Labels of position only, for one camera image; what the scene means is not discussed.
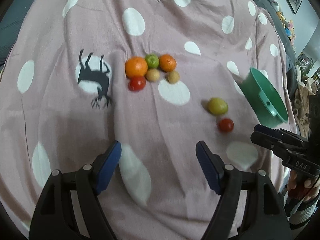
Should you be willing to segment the right hand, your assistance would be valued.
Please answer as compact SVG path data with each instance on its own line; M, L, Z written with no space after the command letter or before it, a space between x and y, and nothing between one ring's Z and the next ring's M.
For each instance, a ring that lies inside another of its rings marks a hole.
M286 189L290 198L303 199L303 202L308 202L319 194L319 178L308 178L304 182L298 181L298 173L291 170Z

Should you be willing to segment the striped right sleeve forearm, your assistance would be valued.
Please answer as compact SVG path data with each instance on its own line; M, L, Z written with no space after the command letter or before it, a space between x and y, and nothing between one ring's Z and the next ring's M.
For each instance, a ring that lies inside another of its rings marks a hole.
M289 226L291 230L302 230L308 224L316 212L318 200L319 194L313 200L302 202L302 204L300 204L298 210L289 218Z

